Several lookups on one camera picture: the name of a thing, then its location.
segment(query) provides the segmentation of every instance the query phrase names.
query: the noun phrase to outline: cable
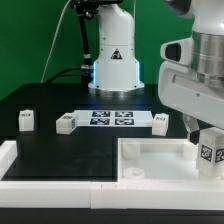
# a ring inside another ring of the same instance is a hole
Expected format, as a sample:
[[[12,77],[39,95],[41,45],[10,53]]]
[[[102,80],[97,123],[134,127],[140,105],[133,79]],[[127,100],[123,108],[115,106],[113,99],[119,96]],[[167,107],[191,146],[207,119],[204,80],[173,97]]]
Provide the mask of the cable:
[[[58,32],[59,32],[59,29],[60,29],[60,27],[61,27],[62,20],[63,20],[63,18],[64,18],[66,9],[67,9],[67,7],[68,7],[70,1],[71,1],[71,0],[69,0],[69,1],[65,4],[65,6],[64,6],[64,8],[63,8],[63,10],[62,10],[60,19],[59,19],[59,21],[58,21],[58,25],[57,25],[57,28],[56,28],[56,31],[55,31],[55,34],[54,34],[54,39],[53,39],[53,42],[52,42],[52,45],[51,45],[51,50],[50,50],[50,53],[49,53],[49,55],[48,55],[48,58],[47,58],[45,67],[44,67],[44,72],[43,72],[43,75],[42,75],[42,78],[41,78],[41,83],[44,82],[44,78],[45,78],[45,74],[46,74],[46,71],[47,71],[47,68],[48,68],[48,64],[49,64],[49,62],[50,62],[51,55],[52,55],[53,50],[54,50],[55,42],[56,42],[57,37],[58,37]]]
[[[135,20],[135,16],[136,16],[136,4],[137,4],[137,3],[136,3],[136,0],[135,0],[135,1],[134,1],[134,13],[133,13],[133,14],[134,14],[134,20]]]
[[[55,79],[57,79],[59,77],[63,77],[63,76],[65,77],[65,75],[63,75],[63,74],[71,72],[71,71],[77,71],[77,70],[81,70],[81,67],[72,67],[72,68],[65,69],[65,70],[57,73],[56,75],[54,75],[52,78],[48,79],[46,81],[46,83],[48,83],[48,84],[52,83]]]
[[[79,25],[81,29],[81,35],[82,35],[82,42],[83,42],[83,52],[84,52],[84,64],[85,65],[92,65],[92,57],[89,50],[89,42],[88,42],[88,36],[86,31],[86,23],[84,15],[77,10],[77,13],[79,13]]]
[[[83,74],[78,74],[78,75],[74,75],[74,74],[73,75],[60,75],[60,76],[55,77],[54,80],[57,79],[57,78],[66,78],[66,77],[84,77],[85,75],[83,75]]]

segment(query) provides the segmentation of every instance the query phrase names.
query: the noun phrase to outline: green wall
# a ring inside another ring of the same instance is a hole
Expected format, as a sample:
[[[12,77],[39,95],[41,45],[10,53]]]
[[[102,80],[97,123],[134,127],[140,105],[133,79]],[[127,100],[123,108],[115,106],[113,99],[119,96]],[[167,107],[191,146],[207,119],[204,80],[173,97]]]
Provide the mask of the green wall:
[[[0,99],[19,86],[40,82],[52,38],[67,0],[0,1]],[[121,5],[133,13],[134,0]],[[190,36],[191,20],[177,18],[162,0],[137,0],[136,58],[145,83],[157,83],[161,44]],[[93,57],[98,54],[97,19],[87,22]],[[46,78],[82,59],[76,13],[68,9]],[[79,78],[64,81],[79,82]]]

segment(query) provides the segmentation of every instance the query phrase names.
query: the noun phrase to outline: small white block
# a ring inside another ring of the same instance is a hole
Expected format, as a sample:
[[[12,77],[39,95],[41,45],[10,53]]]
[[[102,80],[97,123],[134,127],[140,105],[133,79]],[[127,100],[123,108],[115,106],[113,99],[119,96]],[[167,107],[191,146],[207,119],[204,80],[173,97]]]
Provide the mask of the small white block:
[[[57,134],[70,135],[78,126],[76,113],[65,113],[56,121]]]
[[[126,140],[122,144],[125,159],[137,159],[140,156],[141,144],[135,140]]]
[[[34,130],[34,113],[33,110],[24,110],[19,113],[19,131]]]
[[[123,177],[128,179],[143,179],[145,178],[145,171],[137,167],[130,167],[124,170]]]
[[[224,173],[224,131],[207,128],[200,131],[196,168],[208,177]]]
[[[169,125],[169,115],[156,114],[152,122],[152,135],[166,136]]]
[[[16,141],[5,141],[0,147],[0,180],[17,157]]]
[[[184,144],[183,148],[183,156],[185,159],[196,160],[198,155],[198,144],[194,145],[191,142],[187,142]]]

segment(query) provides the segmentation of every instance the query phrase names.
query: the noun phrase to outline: white cube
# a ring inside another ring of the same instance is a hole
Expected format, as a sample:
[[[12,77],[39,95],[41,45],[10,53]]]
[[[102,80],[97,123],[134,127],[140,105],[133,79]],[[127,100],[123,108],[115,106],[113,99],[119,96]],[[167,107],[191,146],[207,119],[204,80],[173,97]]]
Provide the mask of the white cube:
[[[224,173],[224,131],[218,128],[201,130],[197,169],[208,177]]]
[[[141,144],[136,140],[126,140],[122,144],[123,157],[125,159],[137,159],[140,157]]]
[[[166,136],[169,115],[156,114],[152,122],[152,135]]]
[[[76,113],[65,113],[56,121],[57,134],[70,135],[78,126]]]
[[[33,131],[34,130],[34,113],[33,110],[24,110],[19,113],[19,130]]]

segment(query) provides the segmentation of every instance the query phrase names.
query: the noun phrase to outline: black table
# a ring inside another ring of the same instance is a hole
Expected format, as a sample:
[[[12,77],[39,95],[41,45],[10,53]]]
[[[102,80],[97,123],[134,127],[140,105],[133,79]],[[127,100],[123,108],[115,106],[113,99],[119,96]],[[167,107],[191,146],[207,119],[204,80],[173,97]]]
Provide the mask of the black table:
[[[25,109],[35,111],[34,132],[18,131],[19,111]],[[186,138],[187,134],[182,114],[161,105],[157,85],[147,85],[144,95],[126,99],[89,95],[86,87],[76,84],[24,85],[0,102],[0,143],[16,139],[19,154],[3,181],[116,181],[117,139],[151,137],[151,128],[116,127],[78,127],[70,136],[57,135],[55,121],[74,110],[163,112],[170,115],[166,138]],[[0,209],[1,223],[223,223],[223,215],[211,211]]]

